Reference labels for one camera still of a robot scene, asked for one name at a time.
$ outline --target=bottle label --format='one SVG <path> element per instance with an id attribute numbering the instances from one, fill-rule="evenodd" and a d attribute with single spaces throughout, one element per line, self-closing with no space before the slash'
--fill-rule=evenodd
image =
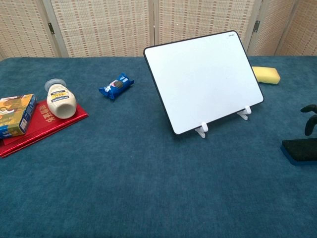
<path id="1" fill-rule="evenodd" d="M 51 101 L 52 101 L 52 103 L 60 101 L 60 100 L 64 100 L 64 99 L 67 99 L 67 98 L 69 98 L 69 95 L 68 95 L 68 93 L 65 90 L 59 90 L 59 91 L 51 93 Z"/>

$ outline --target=box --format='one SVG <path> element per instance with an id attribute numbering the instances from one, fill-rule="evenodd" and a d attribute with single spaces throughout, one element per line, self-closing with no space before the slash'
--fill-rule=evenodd
<path id="1" fill-rule="evenodd" d="M 36 105 L 34 94 L 0 99 L 0 139 L 25 134 Z"/>

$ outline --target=black object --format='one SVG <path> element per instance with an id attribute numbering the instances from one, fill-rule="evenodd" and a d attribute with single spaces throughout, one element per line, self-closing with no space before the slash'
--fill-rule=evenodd
<path id="1" fill-rule="evenodd" d="M 281 150 L 293 165 L 317 164 L 317 138 L 283 140 Z"/>
<path id="2" fill-rule="evenodd" d="M 304 108 L 301 109 L 301 112 L 303 113 L 308 113 L 308 112 L 314 112 L 317 114 L 317 105 L 315 104 L 310 104 Z M 311 135 L 313 130 L 314 130 L 314 126 L 317 124 L 317 115 L 312 116 L 311 118 L 308 119 L 307 123 L 306 123 L 306 127 L 305 127 L 305 135 Z"/>

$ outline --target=red folder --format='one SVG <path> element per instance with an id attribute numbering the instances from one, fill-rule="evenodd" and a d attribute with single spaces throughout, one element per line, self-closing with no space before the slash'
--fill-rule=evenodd
<path id="1" fill-rule="evenodd" d="M 0 156 L 4 158 L 86 117 L 88 113 L 78 104 L 75 115 L 59 119 L 49 111 L 46 101 L 38 102 L 25 135 L 0 140 Z"/>

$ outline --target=whiteboard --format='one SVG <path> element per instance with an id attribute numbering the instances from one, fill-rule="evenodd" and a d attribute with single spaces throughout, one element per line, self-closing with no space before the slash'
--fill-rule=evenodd
<path id="1" fill-rule="evenodd" d="M 144 57 L 176 134 L 264 100 L 235 31 L 147 47 Z"/>

